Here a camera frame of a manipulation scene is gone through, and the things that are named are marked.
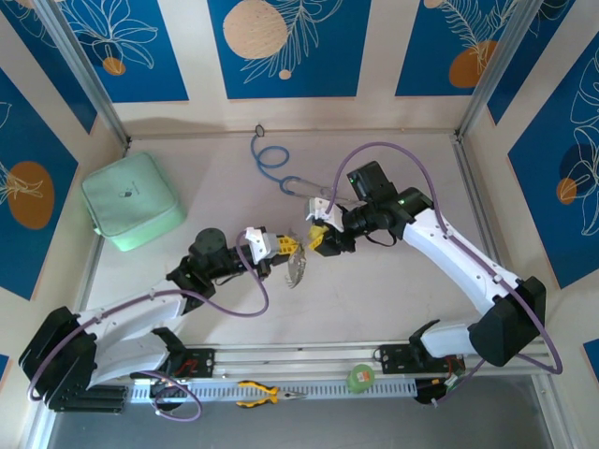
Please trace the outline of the mint green zip pouch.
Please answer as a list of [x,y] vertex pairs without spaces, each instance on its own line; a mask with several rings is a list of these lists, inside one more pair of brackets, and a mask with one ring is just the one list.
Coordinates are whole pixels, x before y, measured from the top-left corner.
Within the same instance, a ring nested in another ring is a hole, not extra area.
[[147,152],[98,169],[81,189],[96,234],[122,252],[164,236],[186,219],[177,190]]

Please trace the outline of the blue stethoscope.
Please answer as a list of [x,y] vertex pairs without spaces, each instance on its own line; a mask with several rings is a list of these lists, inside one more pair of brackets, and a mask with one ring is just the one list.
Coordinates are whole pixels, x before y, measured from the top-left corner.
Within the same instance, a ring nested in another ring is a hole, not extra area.
[[319,196],[330,199],[332,195],[331,187],[308,181],[296,175],[274,176],[271,172],[285,167],[290,161],[291,154],[288,148],[281,145],[267,145],[258,148],[256,146],[257,141],[265,135],[265,128],[261,124],[257,124],[255,133],[250,140],[250,154],[254,159],[257,170],[263,177],[274,182],[286,196],[300,198]]

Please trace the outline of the green tape roll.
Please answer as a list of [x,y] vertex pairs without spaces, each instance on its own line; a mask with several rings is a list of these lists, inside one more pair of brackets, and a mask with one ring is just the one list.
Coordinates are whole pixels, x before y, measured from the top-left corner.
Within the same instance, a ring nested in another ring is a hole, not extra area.
[[361,394],[367,391],[374,383],[373,369],[366,364],[355,365],[346,378],[346,386],[352,394]]

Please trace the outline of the yellow black pliers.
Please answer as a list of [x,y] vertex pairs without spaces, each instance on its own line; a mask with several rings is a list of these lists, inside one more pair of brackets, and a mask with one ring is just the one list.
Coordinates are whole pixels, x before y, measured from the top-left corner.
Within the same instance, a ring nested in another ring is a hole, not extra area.
[[267,386],[250,380],[238,382],[238,387],[254,388],[254,390],[259,391],[262,394],[260,398],[257,398],[255,400],[237,401],[236,405],[243,409],[255,409],[257,407],[267,404],[276,405],[279,402],[283,401],[307,398],[306,394],[303,394],[298,391],[284,390],[278,386]]

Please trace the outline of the black ribbed bars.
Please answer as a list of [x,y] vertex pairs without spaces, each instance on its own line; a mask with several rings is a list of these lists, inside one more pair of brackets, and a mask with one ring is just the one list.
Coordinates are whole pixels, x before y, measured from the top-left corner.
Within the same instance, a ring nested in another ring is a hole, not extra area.
[[120,413],[128,390],[124,386],[97,385],[78,392],[71,398],[61,399],[58,413]]

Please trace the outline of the aluminium side rail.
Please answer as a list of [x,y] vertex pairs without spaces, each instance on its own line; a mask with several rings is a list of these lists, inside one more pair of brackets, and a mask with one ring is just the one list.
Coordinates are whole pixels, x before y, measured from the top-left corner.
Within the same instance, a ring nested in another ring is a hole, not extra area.
[[103,237],[98,235],[95,236],[91,252],[83,270],[79,291],[76,294],[74,305],[70,308],[71,313],[74,315],[78,315],[81,311],[85,311],[88,306],[104,243],[105,239]]
[[454,220],[452,223],[482,253],[481,257],[495,271],[493,280],[487,274],[484,275],[484,278],[495,287],[497,292],[495,297],[489,299],[493,301],[493,305],[488,305],[487,311],[480,310],[476,319],[464,319],[464,322],[470,327],[474,327],[475,323],[483,320],[484,323],[498,330],[500,317],[507,318],[507,313],[513,312],[516,321],[513,325],[506,324],[505,331],[514,330],[518,320],[528,321],[526,311],[522,309],[521,297],[514,297],[514,291],[519,288],[520,279],[514,273],[509,274],[505,267],[504,241],[500,234],[493,232],[493,207],[490,204],[489,195],[472,149],[456,137],[453,137],[452,148],[470,204],[469,218],[460,219],[459,222]]

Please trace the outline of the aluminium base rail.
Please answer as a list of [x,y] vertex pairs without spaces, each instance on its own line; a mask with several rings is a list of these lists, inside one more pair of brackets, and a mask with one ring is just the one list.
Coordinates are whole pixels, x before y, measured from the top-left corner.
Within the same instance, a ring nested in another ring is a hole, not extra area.
[[371,341],[354,343],[264,344],[264,345],[199,345],[189,349],[212,348],[215,365],[210,379],[235,382],[256,381],[341,380],[358,364],[369,365],[380,379],[449,377],[474,372],[478,376],[510,376],[543,374],[545,365],[553,366],[547,345],[534,340],[506,365],[495,367],[478,355],[457,355],[466,369],[450,374],[384,374],[378,360],[378,348],[384,344],[407,344],[405,341]]

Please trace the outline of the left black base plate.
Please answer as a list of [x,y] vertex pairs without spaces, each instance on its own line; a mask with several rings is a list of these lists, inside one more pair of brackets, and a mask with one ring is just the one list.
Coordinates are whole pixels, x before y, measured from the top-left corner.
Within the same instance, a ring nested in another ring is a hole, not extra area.
[[185,349],[171,354],[160,369],[175,379],[210,379],[214,358],[212,348]]

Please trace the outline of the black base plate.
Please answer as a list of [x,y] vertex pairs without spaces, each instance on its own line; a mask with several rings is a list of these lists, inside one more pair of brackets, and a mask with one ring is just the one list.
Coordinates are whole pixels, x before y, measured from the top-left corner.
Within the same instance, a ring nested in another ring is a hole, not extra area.
[[461,357],[436,358],[415,344],[384,344],[378,348],[378,354],[384,374],[450,374],[466,369]]
[[212,348],[185,349],[171,354],[160,369],[175,379],[210,379],[214,358]]

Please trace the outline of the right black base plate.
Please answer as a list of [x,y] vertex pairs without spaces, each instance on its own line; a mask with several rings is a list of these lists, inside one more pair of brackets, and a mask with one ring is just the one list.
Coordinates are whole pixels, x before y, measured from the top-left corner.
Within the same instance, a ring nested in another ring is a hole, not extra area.
[[415,344],[384,344],[378,348],[378,354],[384,374],[450,374],[466,369],[461,357],[436,358]]

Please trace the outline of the aluminium frame post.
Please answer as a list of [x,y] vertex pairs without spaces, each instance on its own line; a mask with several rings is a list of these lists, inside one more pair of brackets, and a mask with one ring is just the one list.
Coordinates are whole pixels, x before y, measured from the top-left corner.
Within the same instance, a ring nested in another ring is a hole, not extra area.
[[58,51],[66,60],[69,69],[108,129],[119,141],[123,149],[123,155],[126,155],[130,148],[131,137],[125,130],[110,96],[61,9],[54,0],[32,0],[32,2],[38,17],[50,34]]
[[543,0],[517,1],[514,15],[507,22],[487,68],[476,85],[456,129],[455,137],[458,143],[462,143],[467,134],[474,128],[478,117],[494,93],[542,3]]

